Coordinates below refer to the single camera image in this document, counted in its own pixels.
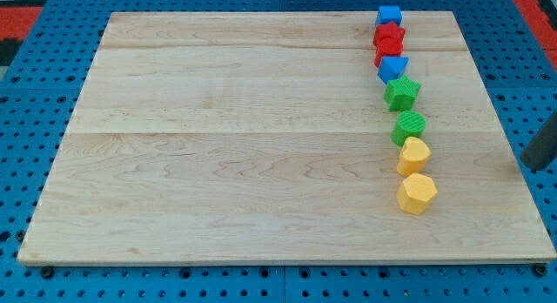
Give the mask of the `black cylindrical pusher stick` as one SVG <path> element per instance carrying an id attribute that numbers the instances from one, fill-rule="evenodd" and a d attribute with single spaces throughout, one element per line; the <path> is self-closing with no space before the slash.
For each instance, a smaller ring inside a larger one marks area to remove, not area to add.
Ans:
<path id="1" fill-rule="evenodd" d="M 520 161 L 530 170 L 546 169 L 556 158 L 556 111 L 547 119 L 520 154 Z"/>

